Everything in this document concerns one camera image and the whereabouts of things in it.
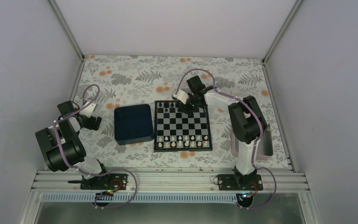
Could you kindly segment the dark blue plastic tray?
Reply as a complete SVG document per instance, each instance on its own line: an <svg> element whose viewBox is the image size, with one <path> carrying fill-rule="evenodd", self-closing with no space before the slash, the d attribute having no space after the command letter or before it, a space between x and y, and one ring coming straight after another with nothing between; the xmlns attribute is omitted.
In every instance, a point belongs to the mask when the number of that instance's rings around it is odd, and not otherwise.
<svg viewBox="0 0 358 224"><path fill-rule="evenodd" d="M118 107L114 110L114 138L118 145L152 141L154 129L148 104Z"/></svg>

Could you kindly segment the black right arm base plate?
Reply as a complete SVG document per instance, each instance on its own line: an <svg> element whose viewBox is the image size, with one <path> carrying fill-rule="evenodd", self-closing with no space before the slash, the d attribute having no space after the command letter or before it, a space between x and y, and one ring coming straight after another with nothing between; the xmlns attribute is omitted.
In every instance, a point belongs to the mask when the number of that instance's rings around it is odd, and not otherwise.
<svg viewBox="0 0 358 224"><path fill-rule="evenodd" d="M255 175L234 175L220 174L217 175L219 190L221 191L251 191L263 190L261 176Z"/></svg>

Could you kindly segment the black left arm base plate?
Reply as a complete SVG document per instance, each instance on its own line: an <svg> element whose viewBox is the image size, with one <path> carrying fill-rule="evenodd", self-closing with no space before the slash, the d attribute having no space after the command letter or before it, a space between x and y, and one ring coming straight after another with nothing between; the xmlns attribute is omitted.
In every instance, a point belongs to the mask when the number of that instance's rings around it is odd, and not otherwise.
<svg viewBox="0 0 358 224"><path fill-rule="evenodd" d="M92 177L81 180L71 180L68 183L80 184L80 189L85 190L125 190L127 185L127 174L109 174L102 177Z"/></svg>

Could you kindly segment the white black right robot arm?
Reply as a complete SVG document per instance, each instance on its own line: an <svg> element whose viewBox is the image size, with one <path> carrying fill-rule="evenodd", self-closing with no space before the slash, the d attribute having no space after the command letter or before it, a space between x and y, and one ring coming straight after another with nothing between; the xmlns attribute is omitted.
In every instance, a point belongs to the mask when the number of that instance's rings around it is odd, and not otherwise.
<svg viewBox="0 0 358 224"><path fill-rule="evenodd" d="M205 86L199 76L187 80L190 93L177 89L172 98L179 100L179 110L188 115L196 107L216 107L229 113L234 141L238 143L238 160L234 167L234 185L247 189L256 179L255 154L267 128L266 120L254 96L239 98Z"/></svg>

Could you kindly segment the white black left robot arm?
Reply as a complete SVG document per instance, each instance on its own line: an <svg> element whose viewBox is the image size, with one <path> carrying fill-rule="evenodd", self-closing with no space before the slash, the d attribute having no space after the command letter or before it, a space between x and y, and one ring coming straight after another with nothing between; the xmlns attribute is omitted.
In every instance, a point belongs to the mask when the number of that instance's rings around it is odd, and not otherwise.
<svg viewBox="0 0 358 224"><path fill-rule="evenodd" d="M80 106L75 102L63 102L57 106L61 114L59 120L51 127L37 131L35 137L51 171L73 169L86 179L93 177L92 182L99 189L105 189L111 183L111 176L99 160L87 156L79 138L83 128L93 131L99 129L102 118L92 116L95 107L96 104L92 103L85 111L79 112Z"/></svg>

